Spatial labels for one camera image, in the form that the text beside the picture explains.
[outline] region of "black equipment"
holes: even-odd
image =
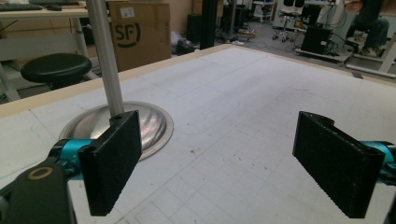
[[[321,115],[300,112],[293,155],[350,218],[365,217],[378,180],[396,186],[396,146],[359,142]],[[385,223],[395,217],[394,204]]]
[[[202,1],[202,29],[200,34],[200,49],[208,49],[215,46],[217,11],[218,1]]]
[[[235,18],[233,24],[233,30],[237,32],[239,29],[244,28],[245,17],[248,13],[245,5],[237,5],[235,9]],[[223,7],[223,16],[220,20],[220,28],[224,31],[228,31],[230,29],[230,24],[232,22],[233,15],[233,6],[224,6]]]
[[[119,198],[142,154],[137,111],[110,119],[97,139],[63,139],[37,166],[0,190],[9,204],[5,224],[76,223],[67,181],[83,175],[92,216],[105,216]]]
[[[177,41],[177,55],[183,55],[195,52],[195,47],[190,41],[182,38]]]
[[[301,14],[302,21],[305,24],[314,25],[318,21],[320,11],[320,6],[305,5]]]
[[[316,54],[324,54],[328,47],[331,34],[331,29],[309,26],[306,30],[301,50]]]
[[[89,18],[79,18],[79,22],[81,23],[82,32],[84,32],[85,44],[93,45],[93,34],[91,28],[91,22]]]
[[[187,16],[187,33],[186,38],[192,43],[200,42],[202,32],[202,16],[188,15]]]

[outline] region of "desk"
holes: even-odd
[[[84,34],[81,30],[81,24],[79,23],[78,19],[85,17],[88,17],[88,11],[84,8],[68,8],[62,11],[48,11],[46,9],[43,9],[39,11],[1,12],[0,21],[71,18],[73,19],[76,33],[73,35],[52,35],[31,38],[0,39],[0,62],[42,56],[54,52],[62,52],[62,50],[75,49],[80,49],[82,55],[88,57]],[[77,41],[76,46],[73,44],[73,42],[68,43],[69,40]],[[8,80],[7,75],[5,74],[1,64],[0,80],[4,85],[6,95],[10,100],[20,99],[17,91]]]
[[[136,165],[107,217],[90,217],[83,184],[71,181],[79,223],[383,222],[393,187],[378,184],[366,219],[350,220],[291,153],[300,110],[395,143],[394,87],[230,45],[121,72],[120,82],[124,101],[165,109],[174,133]],[[0,105],[0,187],[46,158],[66,123],[105,103],[96,79]]]

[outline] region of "black stool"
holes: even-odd
[[[31,82],[48,83],[56,90],[79,83],[91,69],[91,61],[85,56],[56,53],[26,63],[21,75]]]
[[[305,0],[283,0],[283,7],[279,10],[279,16],[285,19],[283,29],[273,33],[273,40],[278,39],[282,35],[282,42],[290,40],[294,41],[294,32],[287,31],[290,19],[301,17]]]

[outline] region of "cable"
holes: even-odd
[[[73,29],[72,29],[72,19],[69,18],[69,29],[70,29],[70,33],[73,33]]]
[[[2,31],[4,31],[4,30],[6,30],[6,28],[8,28],[10,25],[14,24],[15,22],[17,22],[17,21],[13,21],[13,22],[12,22],[12,23],[10,23],[9,25],[7,25],[7,26],[3,27],[3,28],[0,30],[0,32],[2,32]]]
[[[247,29],[250,31],[250,24],[247,21],[244,21],[247,24]]]
[[[332,33],[332,35],[336,35],[336,36],[338,36],[338,38],[340,38],[341,40],[343,40],[344,42],[346,42],[346,40],[345,40],[343,37],[341,37],[340,35],[338,35],[338,34],[336,34],[336,33]]]
[[[50,25],[50,28],[52,29],[52,32],[56,35],[55,28],[53,27],[53,24],[52,24],[52,20],[49,20],[49,25]]]
[[[328,49],[331,49],[331,50],[333,50],[333,49],[338,49],[338,43],[336,43],[336,42],[333,42],[333,41],[329,41],[329,45],[328,45]]]

